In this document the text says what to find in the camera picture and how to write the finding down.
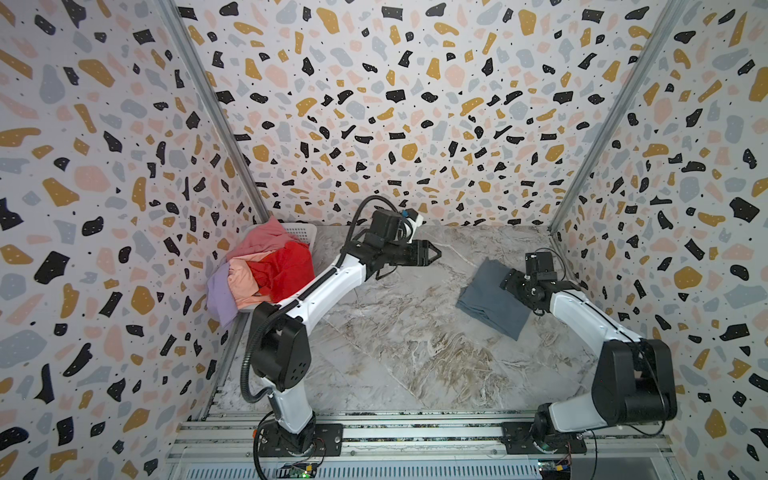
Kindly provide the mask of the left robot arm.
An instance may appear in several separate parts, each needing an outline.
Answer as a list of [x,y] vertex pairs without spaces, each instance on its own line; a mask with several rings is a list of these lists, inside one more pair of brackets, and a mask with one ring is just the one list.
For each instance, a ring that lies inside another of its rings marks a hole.
[[307,286],[277,304],[251,310],[241,396],[249,404],[268,399],[269,430],[289,454],[305,453],[316,439],[316,413],[304,385],[312,361],[311,332],[344,296],[372,278],[383,278],[383,268],[426,267],[440,259],[439,248],[415,238],[424,223],[412,208],[374,211],[368,228],[359,233],[349,229],[334,263]]

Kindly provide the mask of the grey t-shirt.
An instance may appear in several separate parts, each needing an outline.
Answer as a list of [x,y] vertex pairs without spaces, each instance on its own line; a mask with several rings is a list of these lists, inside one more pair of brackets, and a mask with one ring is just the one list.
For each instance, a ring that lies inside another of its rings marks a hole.
[[486,258],[459,294],[456,307],[499,333],[518,340],[530,309],[501,287],[509,272],[506,265]]

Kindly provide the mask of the white laundry basket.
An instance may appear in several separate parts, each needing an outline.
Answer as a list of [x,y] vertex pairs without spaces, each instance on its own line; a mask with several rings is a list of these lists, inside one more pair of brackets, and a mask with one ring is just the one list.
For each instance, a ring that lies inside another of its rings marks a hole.
[[312,246],[316,235],[316,228],[310,224],[281,224],[291,235],[294,235],[298,238],[298,241],[296,242],[307,244],[312,255]]

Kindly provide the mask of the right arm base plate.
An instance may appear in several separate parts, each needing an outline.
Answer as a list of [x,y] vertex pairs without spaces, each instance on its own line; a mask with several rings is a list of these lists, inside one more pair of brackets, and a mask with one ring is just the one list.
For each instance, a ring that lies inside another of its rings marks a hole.
[[507,454],[583,454],[587,446],[575,433],[544,433],[532,422],[504,422],[501,442]]

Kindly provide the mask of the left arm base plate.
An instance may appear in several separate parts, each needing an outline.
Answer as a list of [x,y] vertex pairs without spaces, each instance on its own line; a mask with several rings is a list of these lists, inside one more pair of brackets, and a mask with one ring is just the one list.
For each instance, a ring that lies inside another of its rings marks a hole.
[[291,433],[269,420],[260,428],[260,433],[260,458],[338,457],[343,446],[344,426],[310,422],[300,433]]

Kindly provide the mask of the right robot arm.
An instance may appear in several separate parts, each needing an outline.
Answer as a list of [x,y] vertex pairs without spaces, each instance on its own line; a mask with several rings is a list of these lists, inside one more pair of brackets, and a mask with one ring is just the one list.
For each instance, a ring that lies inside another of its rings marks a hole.
[[568,326],[597,356],[590,390],[567,401],[542,404],[530,427],[540,447],[567,437],[614,426],[665,425],[678,412],[672,353],[620,325],[573,282],[558,277],[551,251],[525,256],[525,270],[511,269],[500,288],[535,313]]

